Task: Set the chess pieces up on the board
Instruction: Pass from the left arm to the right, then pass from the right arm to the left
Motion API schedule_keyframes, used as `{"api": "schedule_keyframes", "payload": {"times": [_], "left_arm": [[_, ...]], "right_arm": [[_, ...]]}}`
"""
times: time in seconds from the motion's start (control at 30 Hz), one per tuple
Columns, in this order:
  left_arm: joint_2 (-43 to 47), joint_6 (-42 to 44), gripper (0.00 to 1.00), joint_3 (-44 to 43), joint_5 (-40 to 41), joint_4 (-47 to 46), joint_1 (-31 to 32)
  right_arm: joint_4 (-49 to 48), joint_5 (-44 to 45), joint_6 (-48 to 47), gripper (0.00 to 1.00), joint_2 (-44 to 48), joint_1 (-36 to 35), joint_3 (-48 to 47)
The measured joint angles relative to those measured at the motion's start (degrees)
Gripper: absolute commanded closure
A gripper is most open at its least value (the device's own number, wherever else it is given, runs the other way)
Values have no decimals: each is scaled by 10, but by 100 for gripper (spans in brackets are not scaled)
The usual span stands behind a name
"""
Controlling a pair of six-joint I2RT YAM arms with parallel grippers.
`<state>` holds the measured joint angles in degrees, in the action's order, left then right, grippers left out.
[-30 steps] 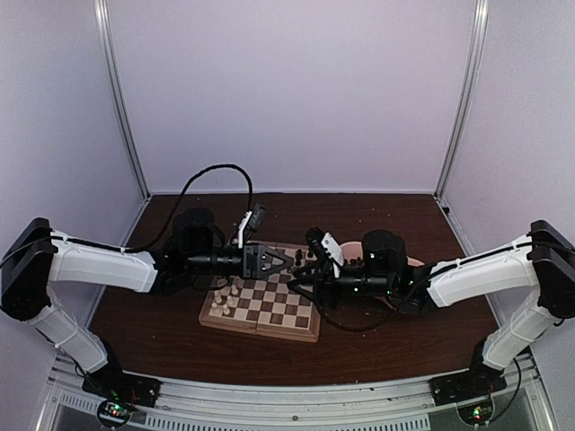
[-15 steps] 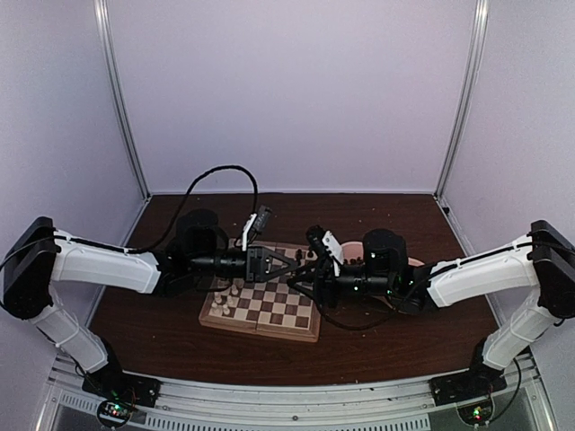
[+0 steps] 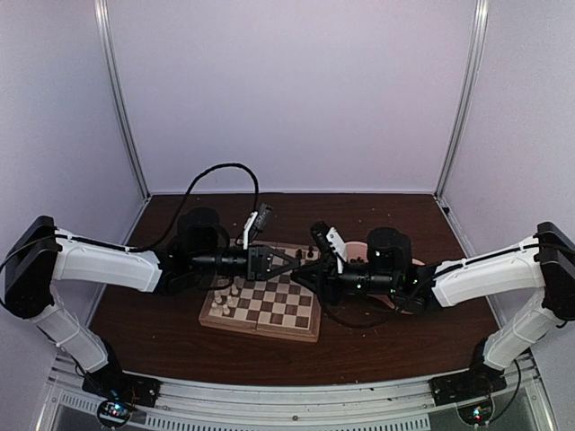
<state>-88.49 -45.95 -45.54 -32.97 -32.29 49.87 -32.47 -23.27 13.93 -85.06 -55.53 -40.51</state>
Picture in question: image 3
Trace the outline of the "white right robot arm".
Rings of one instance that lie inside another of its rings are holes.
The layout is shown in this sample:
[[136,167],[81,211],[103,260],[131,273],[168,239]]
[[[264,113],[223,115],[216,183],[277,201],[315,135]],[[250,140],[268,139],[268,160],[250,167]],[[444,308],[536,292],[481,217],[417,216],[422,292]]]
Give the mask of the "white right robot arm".
[[310,232],[320,257],[295,269],[291,278],[323,303],[335,305],[344,295],[382,295],[396,312],[423,314],[481,296],[533,290],[510,322],[476,346],[460,380],[469,396],[481,395],[552,327],[574,319],[574,244],[551,222],[499,251],[434,265],[415,264],[411,239],[394,228],[367,235],[364,259],[348,253],[326,223],[314,224]]

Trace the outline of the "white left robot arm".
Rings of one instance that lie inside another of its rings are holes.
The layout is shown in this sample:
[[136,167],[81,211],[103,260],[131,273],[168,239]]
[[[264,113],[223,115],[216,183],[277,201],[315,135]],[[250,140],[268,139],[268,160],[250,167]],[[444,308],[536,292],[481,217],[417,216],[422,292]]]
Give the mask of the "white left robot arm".
[[4,306],[68,353],[109,398],[119,399],[129,380],[113,348],[65,307],[58,288],[109,285],[170,296],[207,275],[267,281],[299,265],[272,246],[252,243],[269,215],[267,207],[252,212],[241,242],[234,244],[216,210],[195,208],[178,217],[175,235],[165,246],[142,248],[82,238],[41,215],[6,255]]

